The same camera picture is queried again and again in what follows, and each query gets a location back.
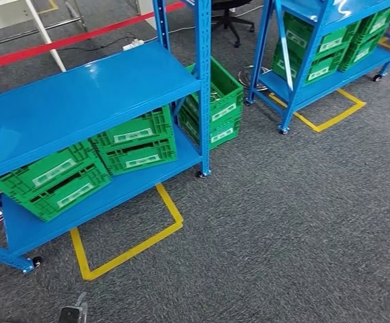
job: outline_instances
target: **office chair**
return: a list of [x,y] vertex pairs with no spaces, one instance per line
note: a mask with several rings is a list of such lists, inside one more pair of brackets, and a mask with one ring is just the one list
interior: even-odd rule
[[250,32],[255,32],[255,24],[253,22],[250,22],[249,20],[244,20],[244,19],[240,19],[238,17],[232,17],[232,15],[229,15],[229,10],[232,8],[238,8],[241,7],[242,5],[246,5],[251,0],[226,0],[226,1],[221,1],[221,0],[213,0],[211,9],[212,10],[223,10],[223,15],[216,15],[214,17],[211,17],[211,20],[213,22],[216,22],[214,26],[212,28],[212,32],[223,25],[224,29],[226,29],[229,27],[231,31],[235,36],[237,41],[234,44],[234,47],[238,48],[240,47],[240,36],[234,27],[232,24],[233,22],[236,22],[238,24],[244,24],[244,25],[250,25],[250,29],[249,29]]

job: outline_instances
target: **shelving unit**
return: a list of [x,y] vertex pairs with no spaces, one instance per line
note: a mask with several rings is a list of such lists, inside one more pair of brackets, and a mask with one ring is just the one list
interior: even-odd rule
[[0,94],[0,175],[193,92],[201,98],[200,147],[175,126],[177,161],[115,176],[47,223],[3,196],[7,248],[0,247],[0,262],[27,273],[34,268],[23,257],[30,250],[196,164],[210,174],[210,0],[194,7],[193,75],[171,55],[164,1],[153,6],[156,41]]
[[[252,104],[255,96],[257,96],[271,106],[281,116],[279,131],[287,134],[289,131],[288,125],[294,112],[383,65],[380,73],[374,78],[375,81],[379,81],[385,76],[390,66],[390,51],[380,46],[346,72],[337,71],[322,81],[305,85],[311,61],[323,36],[388,7],[390,7],[390,0],[266,0],[262,13],[251,84],[246,101]],[[287,80],[282,79],[274,71],[261,72],[268,29],[274,9],[276,12],[279,39],[283,48]],[[284,11],[314,26],[313,33],[307,45],[295,82],[293,82],[290,74],[288,47],[283,20]],[[256,90],[259,82],[263,83],[275,96],[286,103],[287,107],[283,109],[277,102]]]

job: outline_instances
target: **floor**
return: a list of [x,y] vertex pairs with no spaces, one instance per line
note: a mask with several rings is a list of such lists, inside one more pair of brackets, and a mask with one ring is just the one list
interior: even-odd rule
[[[123,0],[81,2],[90,28],[135,14]],[[59,10],[43,19],[66,14],[56,3]],[[259,15],[245,18],[258,24]],[[193,24],[189,9],[169,20],[170,30]],[[238,30],[239,49],[229,30],[212,37],[213,55],[235,76],[251,64],[256,37]],[[80,31],[74,24],[52,38]],[[77,46],[94,48],[127,32],[155,35],[142,23]],[[194,60],[193,30],[170,39],[183,63]],[[269,42],[265,66],[275,41]],[[39,43],[33,36],[0,46],[0,54]],[[60,53],[74,67],[124,44]],[[57,72],[49,55],[2,67],[0,92]],[[194,168],[164,183],[184,218],[182,229],[94,281],[82,279],[69,234],[30,253],[45,263],[29,275],[0,265],[0,322],[57,322],[60,307],[82,291],[88,292],[88,322],[97,323],[390,322],[390,74],[380,83],[362,77],[345,90],[367,106],[321,133],[293,118],[289,135],[278,135],[272,109],[245,107],[239,136],[212,152],[213,175],[197,179]],[[332,94],[302,114],[321,124],[351,105]],[[96,268],[171,220],[152,189],[79,230]]]

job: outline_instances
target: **crate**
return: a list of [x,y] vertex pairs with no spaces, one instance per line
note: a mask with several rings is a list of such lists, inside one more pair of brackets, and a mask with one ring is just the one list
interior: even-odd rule
[[[336,52],[311,62],[311,66],[305,79],[305,85],[319,81],[320,79],[335,73],[345,54],[347,46],[347,44],[342,44],[337,48]],[[284,61],[282,58],[281,48],[282,47],[280,44],[278,44],[276,47],[275,56],[272,59],[272,70],[275,73],[286,79],[287,74],[285,71]],[[290,50],[289,50],[288,53],[290,56],[292,78],[296,79],[302,63],[302,59]]]
[[[284,16],[287,46],[300,59],[303,59],[314,27],[304,20],[285,12]],[[314,53],[314,61],[329,56],[343,44],[348,44],[355,35],[360,22],[355,22],[325,35]]]
[[361,20],[358,31],[352,39],[354,44],[366,44],[375,35],[383,35],[390,24],[390,7]]
[[376,35],[364,44],[351,44],[347,50],[345,58],[339,67],[339,71],[345,72],[371,54],[379,43],[383,34]]
[[[227,123],[222,124],[216,129],[210,131],[210,150],[216,148],[219,145],[235,138],[240,130],[240,117],[234,120],[229,120]],[[179,123],[186,130],[193,141],[199,145],[199,125],[197,120],[190,116],[186,108],[183,108],[179,113]]]
[[166,105],[99,133],[90,140],[97,151],[107,152],[173,137],[172,125],[170,106]]
[[79,168],[100,162],[89,141],[81,141],[0,176],[0,190],[8,196],[31,198],[54,186]]
[[16,201],[43,221],[50,221],[111,182],[101,162],[82,168],[32,199]]
[[100,153],[100,155],[108,171],[112,175],[140,170],[177,159],[174,137],[115,149]]
[[[192,96],[188,96],[183,105],[183,108],[185,108],[186,113],[189,113],[193,119],[199,122],[200,119],[200,107],[198,103],[194,100]],[[210,115],[210,127],[211,129],[216,129],[217,127],[220,127],[224,123],[227,123],[229,120],[239,118],[241,116],[241,112],[243,110],[242,103],[241,104],[231,104],[229,106],[226,106],[224,108],[217,109],[219,111],[211,111]]]
[[[192,72],[194,66],[186,68]],[[240,114],[243,108],[243,87],[213,57],[211,57],[210,70],[210,127],[218,127],[234,118],[235,114]],[[185,103],[190,106],[194,118],[199,119],[198,93],[188,96]]]

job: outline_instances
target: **yellow floor tape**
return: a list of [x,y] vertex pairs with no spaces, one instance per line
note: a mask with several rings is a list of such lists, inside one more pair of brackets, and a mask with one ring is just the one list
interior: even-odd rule
[[383,46],[385,48],[388,48],[390,50],[390,44],[388,44],[388,38],[388,37],[382,37],[379,44],[380,46]]
[[42,15],[43,13],[46,13],[46,12],[50,12],[50,11],[54,11],[54,10],[57,10],[59,9],[59,7],[57,7],[57,5],[56,3],[54,3],[54,0],[48,0],[48,2],[50,3],[50,8],[48,9],[45,9],[45,10],[42,10],[42,11],[40,11],[39,12],[38,14],[39,15]]
[[[360,99],[357,99],[357,98],[356,98],[350,93],[348,93],[343,89],[338,89],[337,92],[340,93],[341,95],[342,95],[345,98],[348,98],[348,99],[352,101],[354,104],[353,106],[351,106],[350,108],[347,109],[346,111],[342,112],[341,114],[339,114],[338,116],[335,116],[333,119],[330,119],[327,122],[324,122],[320,125],[315,125],[315,124],[312,123],[311,121],[310,121],[310,120],[305,118],[305,116],[302,116],[302,114],[299,114],[298,112],[294,112],[293,115],[299,118],[299,120],[305,123],[306,125],[309,126],[312,130],[316,131],[317,133],[320,133],[323,130],[330,128],[331,126],[333,126],[334,124],[339,123],[345,118],[347,118],[348,116],[350,116],[351,114],[354,113],[367,104],[366,102],[360,101]],[[286,103],[278,98],[274,93],[271,93],[269,95],[269,97],[271,97],[274,101],[276,101],[277,103],[283,106],[284,108],[287,107]]]
[[87,281],[97,279],[97,277],[107,273],[108,271],[115,268],[120,264],[122,264],[127,260],[136,256],[137,254],[149,248],[155,244],[156,242],[159,242],[183,227],[182,216],[180,215],[179,210],[177,210],[177,208],[174,205],[174,203],[171,200],[170,195],[168,195],[168,193],[165,190],[165,188],[161,184],[158,184],[156,185],[156,190],[159,193],[159,195],[161,195],[161,198],[162,198],[162,200],[165,203],[165,205],[170,211],[171,216],[174,219],[174,223],[159,232],[158,234],[155,234],[152,237],[150,237],[134,248],[124,252],[120,256],[115,257],[115,259],[112,259],[109,262],[103,264],[102,266],[100,266],[93,271],[91,271],[91,269],[89,268],[88,259],[86,258],[86,254],[85,253],[85,248],[82,243],[82,238],[80,238],[80,233],[79,232],[79,230],[77,228],[71,230],[69,233],[71,235],[72,245],[74,246],[74,250],[76,251],[76,256],[79,261],[79,266],[80,267],[82,277]]

